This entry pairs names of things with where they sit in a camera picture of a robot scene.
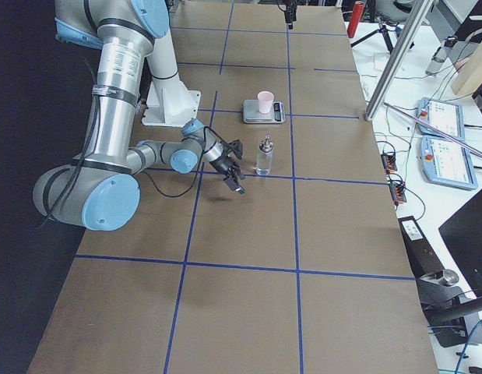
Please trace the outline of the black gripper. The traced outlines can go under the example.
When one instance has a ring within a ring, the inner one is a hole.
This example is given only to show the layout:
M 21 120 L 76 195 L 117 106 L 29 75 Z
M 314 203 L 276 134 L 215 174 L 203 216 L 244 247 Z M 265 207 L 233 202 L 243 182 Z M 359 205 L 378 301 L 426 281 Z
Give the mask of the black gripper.
M 239 183 L 240 180 L 245 179 L 245 175 L 237 163 L 230 158 L 228 153 L 222 154 L 216 160 L 212 161 L 212 166 L 216 171 L 226 176 L 223 181 L 231 191 L 241 195 L 245 194 L 245 188 Z
M 294 13 L 297 10 L 297 0 L 284 0 L 285 22 L 289 30 L 294 28 Z

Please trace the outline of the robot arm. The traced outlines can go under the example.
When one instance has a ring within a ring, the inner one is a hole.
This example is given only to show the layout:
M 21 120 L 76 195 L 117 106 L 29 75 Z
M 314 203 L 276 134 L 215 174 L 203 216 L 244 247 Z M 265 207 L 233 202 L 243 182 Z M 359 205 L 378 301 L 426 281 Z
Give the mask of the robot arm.
M 155 164 L 186 174 L 202 161 L 243 193 L 239 141 L 226 142 L 196 117 L 200 94 L 181 81 L 164 1 L 57 1 L 60 41 L 100 50 L 83 148 L 69 164 L 47 171 L 33 202 L 47 220 L 113 231 L 135 214 L 135 176 Z M 151 73 L 147 125 L 177 127 L 181 141 L 130 146 L 142 72 Z

